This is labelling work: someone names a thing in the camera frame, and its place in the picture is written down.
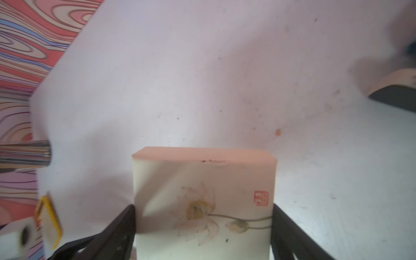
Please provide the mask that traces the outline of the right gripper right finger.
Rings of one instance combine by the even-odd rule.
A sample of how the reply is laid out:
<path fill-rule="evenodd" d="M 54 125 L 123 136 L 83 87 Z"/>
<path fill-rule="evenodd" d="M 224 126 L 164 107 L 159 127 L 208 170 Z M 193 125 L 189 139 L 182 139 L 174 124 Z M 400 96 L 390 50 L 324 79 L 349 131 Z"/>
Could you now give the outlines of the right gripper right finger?
<path fill-rule="evenodd" d="M 334 260 L 276 204 L 270 245 L 276 260 Z"/>

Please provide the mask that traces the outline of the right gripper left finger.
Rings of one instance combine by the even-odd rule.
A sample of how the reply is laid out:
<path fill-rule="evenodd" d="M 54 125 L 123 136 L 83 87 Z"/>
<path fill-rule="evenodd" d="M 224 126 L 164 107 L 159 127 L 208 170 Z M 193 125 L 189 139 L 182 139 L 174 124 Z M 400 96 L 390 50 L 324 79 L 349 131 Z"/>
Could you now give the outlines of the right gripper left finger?
<path fill-rule="evenodd" d="M 131 204 L 101 233 L 64 244 L 55 250 L 50 259 L 128 260 L 135 233 L 135 207 Z"/>

